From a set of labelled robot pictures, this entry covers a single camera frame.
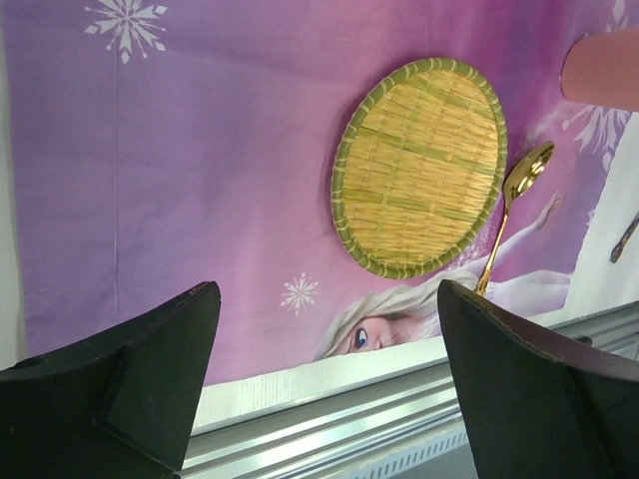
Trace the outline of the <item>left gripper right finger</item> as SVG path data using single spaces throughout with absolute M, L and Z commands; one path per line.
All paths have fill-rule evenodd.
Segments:
M 443 281 L 439 322 L 481 478 L 635 478 L 638 364 Z

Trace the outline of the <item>aluminium mounting rail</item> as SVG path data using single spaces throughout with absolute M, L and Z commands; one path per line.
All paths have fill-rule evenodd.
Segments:
M 442 337 L 205 388 L 181 476 L 321 478 L 459 427 Z

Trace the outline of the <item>purple Frozen placemat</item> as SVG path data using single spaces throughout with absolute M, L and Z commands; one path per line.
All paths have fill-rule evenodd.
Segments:
M 366 319 L 435 334 L 429 278 L 392 281 L 343 248 L 331 163 L 385 75 L 452 57 L 495 89 L 511 162 L 556 146 L 515 208 L 488 297 L 564 304 L 626 112 L 572 104 L 571 46 L 638 23 L 634 1 L 5 1 L 27 347 L 92 335 L 203 281 L 222 312 L 207 380 L 385 346 Z

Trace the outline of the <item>pink plastic cup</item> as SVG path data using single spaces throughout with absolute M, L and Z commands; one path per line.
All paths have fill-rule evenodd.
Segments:
M 564 60 L 560 83 L 571 102 L 638 112 L 638 28 L 578 40 Z

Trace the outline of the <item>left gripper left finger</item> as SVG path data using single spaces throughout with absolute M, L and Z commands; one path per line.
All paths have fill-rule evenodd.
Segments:
M 202 282 L 1 372 L 4 478 L 175 478 L 221 309 Z

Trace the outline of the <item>yellow round woven coaster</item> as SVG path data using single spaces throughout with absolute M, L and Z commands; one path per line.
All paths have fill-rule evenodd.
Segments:
M 336 233 L 363 269 L 390 279 L 429 274 L 475 239 L 499 197 L 507 156 L 500 100 L 474 67 L 409 62 L 359 102 L 336 148 Z

